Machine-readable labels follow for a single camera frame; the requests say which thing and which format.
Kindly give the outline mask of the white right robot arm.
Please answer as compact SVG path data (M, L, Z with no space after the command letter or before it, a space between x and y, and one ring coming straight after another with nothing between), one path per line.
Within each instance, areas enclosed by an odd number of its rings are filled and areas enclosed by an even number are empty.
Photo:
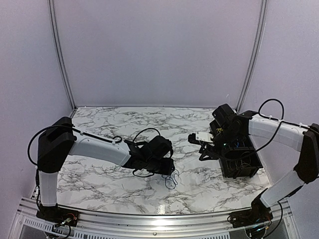
M291 121L304 121L306 123L319 122L319 99L291 98L286 101L289 111L286 118ZM279 144L272 142L265 149L259 152L263 167L266 170L269 181L272 185L279 181L286 173L288 173L298 161L299 153ZM211 189L206 196L201 196L200 205L204 207L206 212L217 212L230 209L239 209L246 207L253 199L252 194L248 196L240 196L235 193L230 194L226 188ZM319 219L319 181L305 185L299 192L288 198L293 215L298 220L305 220L307 217Z

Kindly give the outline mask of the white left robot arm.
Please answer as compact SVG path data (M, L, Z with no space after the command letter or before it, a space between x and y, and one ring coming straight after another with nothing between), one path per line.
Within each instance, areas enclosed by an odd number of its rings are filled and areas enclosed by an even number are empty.
M175 170L172 142L160 134L150 141L135 142L120 136L106 138L75 128L72 119L62 117L53 125L38 131L30 140L37 140L36 185L39 188L39 210L57 222L63 211L57 204L57 176L66 158L84 156L113 163L134 172L146 170L151 176L170 176Z

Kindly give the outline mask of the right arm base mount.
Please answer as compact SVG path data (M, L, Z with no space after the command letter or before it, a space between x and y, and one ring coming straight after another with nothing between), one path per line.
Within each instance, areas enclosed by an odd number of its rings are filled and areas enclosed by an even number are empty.
M231 212L227 221L232 224L233 228L246 227L250 225L270 222L273 219L272 213L266 211L265 214L253 213L252 209Z

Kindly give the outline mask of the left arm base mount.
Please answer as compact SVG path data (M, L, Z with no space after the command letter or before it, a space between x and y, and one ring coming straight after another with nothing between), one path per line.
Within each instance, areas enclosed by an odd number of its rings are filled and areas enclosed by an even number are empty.
M36 213L37 218L56 223L58 225L61 225L63 221L70 219L71 221L66 223L71 227L77 226L79 215L79 211L61 207L44 207Z

